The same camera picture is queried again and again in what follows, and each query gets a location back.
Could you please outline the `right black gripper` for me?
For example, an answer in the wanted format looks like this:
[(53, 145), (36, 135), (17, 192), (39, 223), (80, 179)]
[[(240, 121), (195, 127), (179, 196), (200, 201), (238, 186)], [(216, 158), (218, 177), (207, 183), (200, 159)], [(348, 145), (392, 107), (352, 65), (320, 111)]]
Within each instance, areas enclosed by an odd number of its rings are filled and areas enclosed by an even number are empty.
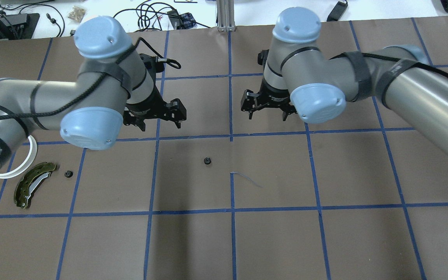
[(290, 92), (286, 86), (282, 72), (272, 59), (268, 58), (269, 50), (261, 50), (257, 55), (257, 63), (263, 67), (263, 78), (258, 92), (245, 90), (241, 99), (241, 111), (248, 112), (252, 119), (254, 112), (265, 108), (277, 108), (282, 111), (282, 121), (288, 115), (297, 114), (291, 104)]

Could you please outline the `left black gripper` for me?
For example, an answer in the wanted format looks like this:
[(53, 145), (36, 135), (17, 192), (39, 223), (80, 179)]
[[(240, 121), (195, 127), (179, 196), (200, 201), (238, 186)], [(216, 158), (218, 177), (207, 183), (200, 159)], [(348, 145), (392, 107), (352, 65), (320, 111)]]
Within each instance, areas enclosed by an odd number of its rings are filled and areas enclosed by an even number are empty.
[(187, 120), (187, 109), (178, 98), (169, 102), (164, 101), (156, 86), (156, 74), (163, 72), (165, 65), (181, 69), (181, 64), (174, 59), (147, 54), (140, 54), (139, 57), (144, 64), (145, 71), (140, 82), (132, 89), (131, 100), (126, 103), (123, 124), (137, 126), (145, 132), (146, 119), (162, 119), (173, 122), (177, 129), (181, 129), (181, 122)]

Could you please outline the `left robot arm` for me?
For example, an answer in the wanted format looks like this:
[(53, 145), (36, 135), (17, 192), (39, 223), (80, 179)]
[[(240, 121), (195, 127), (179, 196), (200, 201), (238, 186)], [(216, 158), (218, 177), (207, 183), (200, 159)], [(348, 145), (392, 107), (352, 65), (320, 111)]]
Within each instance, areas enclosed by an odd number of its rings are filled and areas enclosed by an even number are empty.
[(106, 150), (123, 125), (145, 130), (146, 119), (187, 119), (178, 99), (164, 101), (156, 86), (163, 63), (181, 65), (160, 54), (137, 53), (143, 38), (132, 42), (110, 16), (82, 23), (73, 41), (84, 61), (75, 82), (0, 78), (0, 169), (36, 130), (58, 131), (71, 145)]

